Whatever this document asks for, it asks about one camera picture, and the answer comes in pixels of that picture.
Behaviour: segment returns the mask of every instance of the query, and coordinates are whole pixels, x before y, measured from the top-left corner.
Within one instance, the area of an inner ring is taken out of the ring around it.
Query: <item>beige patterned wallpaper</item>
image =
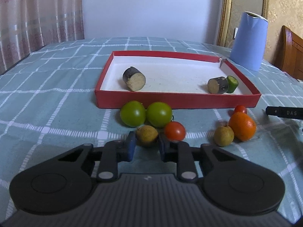
[[[234,29],[239,27],[242,13],[244,11],[262,14],[263,0],[232,0],[231,14],[225,47],[231,48],[234,44]]]
[[[283,25],[303,38],[303,0],[269,0],[268,21],[264,58],[274,64],[283,43]]]

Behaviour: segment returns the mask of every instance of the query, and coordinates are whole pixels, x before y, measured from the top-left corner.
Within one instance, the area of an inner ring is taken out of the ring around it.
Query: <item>wooden chair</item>
[[[275,66],[293,78],[303,80],[303,39],[286,26],[282,26],[282,33],[282,57]]]

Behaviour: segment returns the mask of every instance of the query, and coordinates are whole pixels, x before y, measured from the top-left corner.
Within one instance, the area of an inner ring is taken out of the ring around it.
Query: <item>red box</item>
[[[140,91],[132,92],[123,86],[122,74],[130,66],[146,76],[146,84]],[[236,77],[238,93],[207,93],[205,83],[219,77],[218,74]],[[153,102],[165,102],[172,109],[255,107],[261,97],[254,84],[226,59],[221,62],[215,56],[166,51],[113,51],[95,94],[98,108],[107,109],[120,109],[132,100],[141,102],[145,108]]]

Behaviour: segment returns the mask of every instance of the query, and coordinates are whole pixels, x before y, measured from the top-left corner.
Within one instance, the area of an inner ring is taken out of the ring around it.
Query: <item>light switch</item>
[[[236,28],[234,29],[234,37],[233,37],[233,39],[236,38],[237,32],[238,32],[238,27],[236,27]]]

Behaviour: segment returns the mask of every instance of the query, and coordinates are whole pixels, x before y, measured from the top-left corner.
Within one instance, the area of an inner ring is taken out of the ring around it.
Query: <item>wall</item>
[[[264,58],[274,64],[283,43],[283,25],[303,38],[303,0],[269,0],[268,21]]]
[[[263,0],[232,0],[231,13],[225,47],[231,48],[234,44],[234,29],[239,27],[242,13],[245,11],[262,15]]]
[[[83,0],[84,34],[214,44],[221,6],[222,0]]]

